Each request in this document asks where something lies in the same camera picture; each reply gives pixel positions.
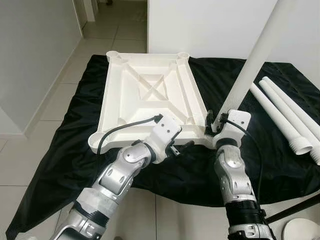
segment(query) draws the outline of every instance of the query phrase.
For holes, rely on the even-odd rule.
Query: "white pole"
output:
[[[297,0],[278,0],[276,2],[248,59],[234,82],[214,123],[211,125],[213,132],[217,131],[222,113],[227,113],[230,109],[237,110],[239,108],[259,70],[280,38],[281,32],[287,24],[289,13],[296,1]]]
[[[309,128],[300,120],[300,118],[291,110],[291,108],[281,99],[281,97],[272,89],[272,87],[264,80],[259,82],[259,85],[271,99],[273,104],[280,110],[285,118],[292,124],[292,126],[309,142],[313,148],[310,151],[312,159],[317,165],[320,165],[320,141],[309,130]]]
[[[267,76],[263,78],[320,141],[320,126]]]
[[[288,140],[289,146],[296,155],[305,154],[312,149],[312,144],[308,141],[308,139],[298,133],[291,123],[282,115],[282,113],[254,83],[252,83],[250,91]]]

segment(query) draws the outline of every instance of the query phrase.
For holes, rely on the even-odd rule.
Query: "round white base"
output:
[[[283,240],[316,240],[320,238],[320,225],[305,218],[289,221],[283,231]]]

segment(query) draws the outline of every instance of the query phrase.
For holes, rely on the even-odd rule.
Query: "black cloth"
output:
[[[190,58],[189,65],[207,110],[218,114],[244,60],[229,58]],[[74,201],[97,174],[115,160],[119,149],[98,158],[88,146],[97,130],[106,83],[108,62],[105,56],[91,57],[50,148],[40,162],[18,210],[6,231],[13,240],[56,211]],[[270,77],[318,124],[320,92],[289,63],[266,62],[255,82]],[[311,194],[320,188],[320,167],[309,154],[295,155],[287,140],[250,92],[240,108],[251,113],[248,131],[263,150],[261,203],[270,204]],[[241,155],[253,189],[257,189],[260,162],[258,152],[244,137]],[[223,206],[213,163],[214,150],[202,145],[187,148],[179,157],[150,164],[134,178],[133,187],[149,190],[180,203]]]

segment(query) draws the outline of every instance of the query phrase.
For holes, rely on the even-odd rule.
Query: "white pipe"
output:
[[[254,83],[252,83],[250,91],[288,140],[289,146],[296,155],[305,154],[312,149],[312,145],[308,139],[298,133],[291,123],[282,115],[282,113]]]
[[[259,82],[259,85],[269,97],[269,99],[271,99],[273,104],[292,124],[292,126],[312,144],[313,148],[310,151],[310,155],[315,163],[317,165],[320,165],[320,141],[300,120],[300,118],[291,110],[291,108],[281,99],[281,97],[272,89],[272,87],[264,80],[264,78]]]
[[[276,2],[248,59],[234,82],[214,123],[211,125],[213,132],[216,132],[222,113],[227,113],[230,109],[237,110],[239,108],[259,70],[266,61],[274,45],[278,42],[281,32],[287,25],[290,12],[296,1],[297,0],[278,0]]]
[[[267,76],[263,78],[320,141],[320,126]]]

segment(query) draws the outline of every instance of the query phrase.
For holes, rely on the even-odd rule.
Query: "tile floor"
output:
[[[87,23],[82,39],[70,59],[61,83],[44,110],[28,140],[0,139],[0,240],[45,152],[55,130],[61,124],[78,82],[91,55],[109,50],[146,52],[146,4],[136,1],[114,1],[113,6],[99,5],[96,23]],[[266,205],[268,215],[303,201],[297,198]],[[273,223],[278,240],[284,224],[296,217],[320,222],[319,204]],[[70,206],[17,239],[35,236],[47,240],[67,216]],[[141,189],[130,189],[110,220],[103,240],[120,236],[123,240],[226,240],[228,221],[224,208],[186,205]]]

